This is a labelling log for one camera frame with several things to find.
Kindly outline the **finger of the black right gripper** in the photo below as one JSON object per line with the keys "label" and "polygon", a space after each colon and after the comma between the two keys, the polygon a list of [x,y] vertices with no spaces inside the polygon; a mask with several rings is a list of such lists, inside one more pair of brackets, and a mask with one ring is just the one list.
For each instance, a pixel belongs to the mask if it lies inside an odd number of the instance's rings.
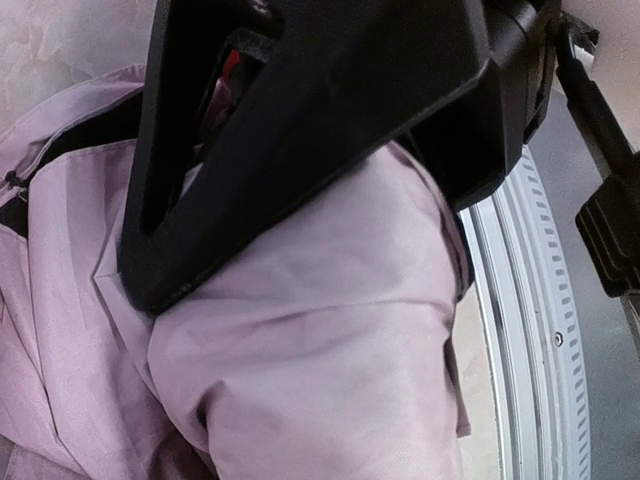
{"label": "finger of the black right gripper", "polygon": [[161,1],[118,268],[157,315],[479,82],[478,1]]}

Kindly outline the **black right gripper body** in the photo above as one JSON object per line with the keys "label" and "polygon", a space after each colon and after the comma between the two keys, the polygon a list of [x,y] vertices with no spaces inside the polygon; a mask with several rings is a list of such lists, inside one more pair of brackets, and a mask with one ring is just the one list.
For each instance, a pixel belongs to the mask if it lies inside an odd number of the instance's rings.
{"label": "black right gripper body", "polygon": [[491,58],[469,93],[411,128],[400,144],[455,210],[490,196],[545,118],[555,65],[558,1],[486,1]]}

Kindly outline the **pink folding umbrella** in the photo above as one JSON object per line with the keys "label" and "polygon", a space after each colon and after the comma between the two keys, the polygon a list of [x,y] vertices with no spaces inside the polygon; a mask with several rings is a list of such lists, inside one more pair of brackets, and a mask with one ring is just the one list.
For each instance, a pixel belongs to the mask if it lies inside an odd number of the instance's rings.
{"label": "pink folding umbrella", "polygon": [[458,479],[471,282],[433,177],[389,143],[156,319],[117,269],[131,66],[1,137],[5,479]]}

